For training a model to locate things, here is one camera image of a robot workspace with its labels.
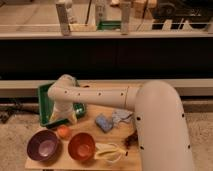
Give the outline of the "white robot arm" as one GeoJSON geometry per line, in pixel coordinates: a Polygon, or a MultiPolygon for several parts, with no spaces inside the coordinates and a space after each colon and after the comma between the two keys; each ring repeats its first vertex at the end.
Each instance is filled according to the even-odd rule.
{"type": "Polygon", "coordinates": [[[142,171],[195,171],[185,112],[170,84],[75,87],[69,75],[48,89],[54,111],[68,114],[73,102],[126,109],[134,113],[142,171]]]}

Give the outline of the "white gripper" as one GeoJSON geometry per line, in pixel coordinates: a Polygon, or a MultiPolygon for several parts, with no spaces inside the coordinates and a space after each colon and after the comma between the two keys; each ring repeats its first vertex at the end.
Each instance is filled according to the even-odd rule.
{"type": "Polygon", "coordinates": [[[71,124],[77,123],[77,117],[76,117],[72,102],[66,102],[66,101],[54,102],[50,121],[55,122],[59,119],[67,119],[71,124]]]}

